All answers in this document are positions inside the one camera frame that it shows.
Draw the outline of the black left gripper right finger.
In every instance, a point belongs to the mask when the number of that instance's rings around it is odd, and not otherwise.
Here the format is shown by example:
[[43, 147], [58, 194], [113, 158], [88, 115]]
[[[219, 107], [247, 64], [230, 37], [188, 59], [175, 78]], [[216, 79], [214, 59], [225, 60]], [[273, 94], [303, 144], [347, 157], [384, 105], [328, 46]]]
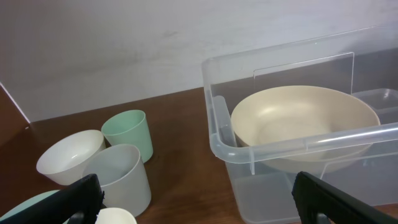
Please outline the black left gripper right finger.
[[376, 210], [308, 172], [296, 175], [292, 189], [301, 223], [397, 224]]

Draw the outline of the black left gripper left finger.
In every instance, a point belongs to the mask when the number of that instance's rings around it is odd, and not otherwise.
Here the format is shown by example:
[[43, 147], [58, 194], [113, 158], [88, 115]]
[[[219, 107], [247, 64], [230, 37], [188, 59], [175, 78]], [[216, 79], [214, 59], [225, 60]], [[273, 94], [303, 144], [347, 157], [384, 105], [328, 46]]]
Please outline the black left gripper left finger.
[[98, 176], [89, 174], [67, 188], [1, 221], [2, 224], [94, 224], [102, 208], [104, 191]]

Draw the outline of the large beige bowl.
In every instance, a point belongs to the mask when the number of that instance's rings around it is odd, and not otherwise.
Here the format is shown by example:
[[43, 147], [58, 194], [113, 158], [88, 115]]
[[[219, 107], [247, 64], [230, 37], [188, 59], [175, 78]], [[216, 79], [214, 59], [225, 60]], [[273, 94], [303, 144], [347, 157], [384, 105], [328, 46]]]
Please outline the large beige bowl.
[[252, 94], [235, 107], [231, 124], [242, 146], [259, 146], [380, 125], [365, 102], [318, 86], [280, 86]]

